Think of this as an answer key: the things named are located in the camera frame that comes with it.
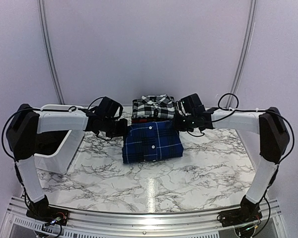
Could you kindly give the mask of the blue plaid long sleeve shirt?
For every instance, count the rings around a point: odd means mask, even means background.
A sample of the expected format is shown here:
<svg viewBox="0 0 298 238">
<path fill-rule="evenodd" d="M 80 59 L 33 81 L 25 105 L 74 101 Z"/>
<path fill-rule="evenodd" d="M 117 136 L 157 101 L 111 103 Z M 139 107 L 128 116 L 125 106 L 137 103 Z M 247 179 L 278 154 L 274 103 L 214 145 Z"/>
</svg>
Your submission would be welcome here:
<svg viewBox="0 0 298 238">
<path fill-rule="evenodd" d="M 179 158 L 183 151 L 179 132 L 170 120 L 132 124 L 123 136 L 124 164 Z"/>
</svg>

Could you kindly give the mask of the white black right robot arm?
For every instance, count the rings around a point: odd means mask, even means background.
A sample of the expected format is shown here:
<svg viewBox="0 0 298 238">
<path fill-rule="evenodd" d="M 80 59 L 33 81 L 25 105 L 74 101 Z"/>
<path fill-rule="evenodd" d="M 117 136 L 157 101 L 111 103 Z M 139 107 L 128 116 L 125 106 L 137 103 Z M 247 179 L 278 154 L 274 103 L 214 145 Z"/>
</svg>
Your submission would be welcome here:
<svg viewBox="0 0 298 238">
<path fill-rule="evenodd" d="M 253 182 L 243 196 L 238 209 L 219 213 L 223 227 L 248 223 L 261 217 L 260 203 L 266 196 L 278 173 L 281 161 L 288 155 L 286 149 L 294 133 L 288 121 L 276 107 L 266 110 L 239 110 L 213 107 L 177 106 L 174 125 L 180 131 L 205 129 L 234 129 L 259 135 L 260 162 Z"/>
</svg>

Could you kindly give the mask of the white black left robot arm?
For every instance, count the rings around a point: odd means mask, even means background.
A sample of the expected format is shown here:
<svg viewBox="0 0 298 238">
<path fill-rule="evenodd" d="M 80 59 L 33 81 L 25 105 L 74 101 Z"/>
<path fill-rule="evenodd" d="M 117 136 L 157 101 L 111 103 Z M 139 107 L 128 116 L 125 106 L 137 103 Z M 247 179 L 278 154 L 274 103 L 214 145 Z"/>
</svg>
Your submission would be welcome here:
<svg viewBox="0 0 298 238">
<path fill-rule="evenodd" d="M 55 131 L 91 131 L 107 137 L 126 134 L 128 122 L 122 116 L 123 106 L 104 97 L 98 106 L 91 109 L 80 106 L 57 105 L 56 108 L 33 108 L 22 104 L 4 124 L 1 137 L 6 139 L 11 150 L 8 156 L 14 160 L 17 178 L 23 187 L 27 216 L 41 221 L 68 215 L 66 210 L 50 207 L 41 187 L 35 166 L 39 134 Z"/>
</svg>

